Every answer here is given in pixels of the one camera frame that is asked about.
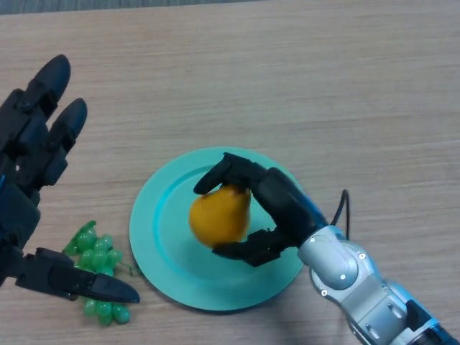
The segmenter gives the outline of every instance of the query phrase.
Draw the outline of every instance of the robotic arm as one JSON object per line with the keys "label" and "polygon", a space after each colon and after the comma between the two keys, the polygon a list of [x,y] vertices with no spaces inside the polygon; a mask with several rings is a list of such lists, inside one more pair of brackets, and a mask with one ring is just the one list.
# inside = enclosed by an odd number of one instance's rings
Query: robotic arm
{"label": "robotic arm", "polygon": [[22,250],[40,220],[40,190],[54,185],[67,167],[86,121],[83,99],[74,100],[48,131],[70,79],[64,55],[54,57],[0,106],[0,285],[7,277],[33,291],[75,300],[79,295],[119,303],[138,303],[137,291],[113,277],[74,268],[67,255],[45,248]]}
{"label": "robotic arm", "polygon": [[366,250],[328,224],[283,172],[226,153],[194,192],[206,194],[220,184],[250,189],[276,227],[256,231],[245,242],[222,244],[215,254],[256,267],[296,247],[315,289],[341,309],[362,344],[460,345],[404,287],[385,280]]}

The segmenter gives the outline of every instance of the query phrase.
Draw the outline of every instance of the black cable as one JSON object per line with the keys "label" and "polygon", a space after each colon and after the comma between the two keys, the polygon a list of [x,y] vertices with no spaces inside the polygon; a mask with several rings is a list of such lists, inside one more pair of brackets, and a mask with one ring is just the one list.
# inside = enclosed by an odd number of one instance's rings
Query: black cable
{"label": "black cable", "polygon": [[339,221],[340,215],[342,213],[342,209],[346,205],[346,228],[345,228],[345,238],[347,240],[350,239],[350,195],[347,189],[342,191],[342,195],[340,197],[339,207],[337,208],[336,214],[334,215],[331,225],[336,225],[337,221]]}

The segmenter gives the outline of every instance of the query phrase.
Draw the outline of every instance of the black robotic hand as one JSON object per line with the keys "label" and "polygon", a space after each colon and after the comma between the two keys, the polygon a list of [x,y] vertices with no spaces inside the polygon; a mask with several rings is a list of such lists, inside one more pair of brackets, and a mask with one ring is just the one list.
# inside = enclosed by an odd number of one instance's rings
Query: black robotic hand
{"label": "black robotic hand", "polygon": [[276,167],[266,169],[226,152],[223,159],[198,181],[193,191],[207,194],[219,185],[250,189],[276,224],[273,231],[261,229],[250,234],[245,242],[214,248],[213,252],[222,257],[260,266],[280,257],[288,247],[299,247],[311,234],[328,225],[308,197]]}
{"label": "black robotic hand", "polygon": [[22,288],[69,300],[82,295],[138,303],[139,294],[130,285],[74,268],[63,253],[43,248],[26,256],[22,252],[40,220],[40,190],[56,184],[86,121],[86,103],[78,98],[47,128],[69,80],[70,63],[58,55],[25,91],[12,91],[0,107],[0,285],[15,277]]}

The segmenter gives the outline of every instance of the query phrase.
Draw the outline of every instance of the wood grain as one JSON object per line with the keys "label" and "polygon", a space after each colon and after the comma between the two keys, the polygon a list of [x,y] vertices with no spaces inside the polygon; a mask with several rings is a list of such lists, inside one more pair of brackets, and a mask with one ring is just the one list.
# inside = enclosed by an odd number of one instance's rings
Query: wood grain
{"label": "wood grain", "polygon": [[[0,19],[0,95],[65,53],[61,101],[88,122],[43,190],[27,249],[61,249],[89,219],[129,252],[145,180],[199,147],[236,145],[293,172],[328,217],[342,188],[352,237],[460,337],[460,3],[268,1],[25,14]],[[139,278],[129,326],[100,329],[69,303],[1,289],[3,344],[357,344],[306,271],[238,315],[181,308]]]}

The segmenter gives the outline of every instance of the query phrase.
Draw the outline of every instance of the plastic fruit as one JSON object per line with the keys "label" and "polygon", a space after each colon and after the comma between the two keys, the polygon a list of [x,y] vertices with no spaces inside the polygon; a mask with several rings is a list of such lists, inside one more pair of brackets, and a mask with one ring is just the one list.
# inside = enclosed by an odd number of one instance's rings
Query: plastic fruit
{"label": "plastic fruit", "polygon": [[249,227],[251,193],[226,185],[195,199],[189,214],[190,228],[202,244],[239,242]]}

